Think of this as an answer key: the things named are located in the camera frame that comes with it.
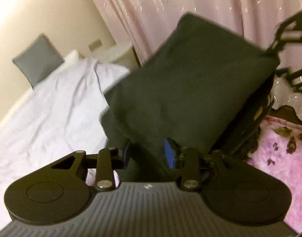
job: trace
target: cream wall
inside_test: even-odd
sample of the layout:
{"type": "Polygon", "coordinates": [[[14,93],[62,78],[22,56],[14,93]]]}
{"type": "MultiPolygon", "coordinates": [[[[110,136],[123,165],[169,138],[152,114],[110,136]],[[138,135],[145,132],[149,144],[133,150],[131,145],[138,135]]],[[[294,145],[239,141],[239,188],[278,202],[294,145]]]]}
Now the cream wall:
{"type": "Polygon", "coordinates": [[[62,56],[100,39],[114,45],[92,0],[0,0],[0,120],[30,85],[11,59],[40,33],[45,33],[62,56]]]}

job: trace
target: small logo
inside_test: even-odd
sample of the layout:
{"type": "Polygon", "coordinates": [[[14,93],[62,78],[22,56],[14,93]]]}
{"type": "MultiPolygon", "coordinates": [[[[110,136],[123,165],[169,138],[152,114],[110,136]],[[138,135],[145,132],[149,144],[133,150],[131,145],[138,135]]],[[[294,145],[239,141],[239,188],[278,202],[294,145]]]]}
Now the small logo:
{"type": "Polygon", "coordinates": [[[149,183],[144,186],[144,188],[146,188],[146,189],[151,189],[152,187],[153,187],[153,185],[151,185],[149,183]]]}

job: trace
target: bed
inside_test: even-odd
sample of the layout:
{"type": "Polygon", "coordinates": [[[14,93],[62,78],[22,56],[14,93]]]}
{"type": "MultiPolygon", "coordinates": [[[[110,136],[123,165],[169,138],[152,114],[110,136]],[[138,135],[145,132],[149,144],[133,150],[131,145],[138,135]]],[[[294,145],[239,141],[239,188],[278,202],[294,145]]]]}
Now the bed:
{"type": "MultiPolygon", "coordinates": [[[[92,58],[79,60],[73,51],[11,108],[0,124],[0,230],[11,221],[3,202],[9,184],[75,150],[91,154],[104,147],[103,94],[129,72],[92,58]]],[[[92,181],[90,172],[87,183],[92,181]]]]}

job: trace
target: pink curtain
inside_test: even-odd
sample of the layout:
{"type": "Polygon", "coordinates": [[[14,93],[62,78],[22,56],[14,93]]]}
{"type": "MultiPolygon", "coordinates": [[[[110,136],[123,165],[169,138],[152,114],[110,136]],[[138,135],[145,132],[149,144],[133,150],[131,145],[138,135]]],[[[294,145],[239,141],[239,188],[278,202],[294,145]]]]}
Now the pink curtain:
{"type": "MultiPolygon", "coordinates": [[[[267,48],[275,27],[302,10],[302,0],[93,0],[116,42],[131,41],[143,63],[175,29],[187,11],[208,18],[251,42],[267,48]]],[[[281,67],[302,68],[302,49],[290,46],[280,56],[281,67]]],[[[302,120],[302,94],[294,94],[282,79],[274,86],[275,108],[288,104],[302,120]]]]}
{"type": "Polygon", "coordinates": [[[239,0],[93,0],[116,42],[131,41],[145,61],[187,11],[242,34],[239,0]]]}

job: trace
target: black mount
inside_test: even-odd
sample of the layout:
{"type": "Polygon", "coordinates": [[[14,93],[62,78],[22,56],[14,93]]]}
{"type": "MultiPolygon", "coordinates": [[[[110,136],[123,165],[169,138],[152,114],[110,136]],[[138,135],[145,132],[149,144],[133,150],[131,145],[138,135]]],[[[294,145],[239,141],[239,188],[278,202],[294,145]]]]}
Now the black mount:
{"type": "MultiPolygon", "coordinates": [[[[242,225],[259,226],[283,220],[291,193],[281,181],[237,161],[221,151],[203,154],[164,143],[169,168],[177,185],[195,191],[219,216],[242,225]]],[[[12,219],[28,225],[64,222],[84,211],[99,192],[116,189],[113,170],[126,169],[131,141],[122,148],[105,148],[98,154],[75,151],[11,184],[4,201],[12,219]],[[94,186],[85,183],[87,171],[96,169],[94,186]]]]}
{"type": "MultiPolygon", "coordinates": [[[[276,30],[275,40],[267,49],[267,54],[278,54],[287,44],[302,44],[302,11],[282,22],[276,30]]],[[[276,70],[278,77],[283,77],[292,87],[294,92],[302,93],[302,82],[294,83],[294,80],[302,76],[302,69],[291,72],[290,68],[276,70]]]]}

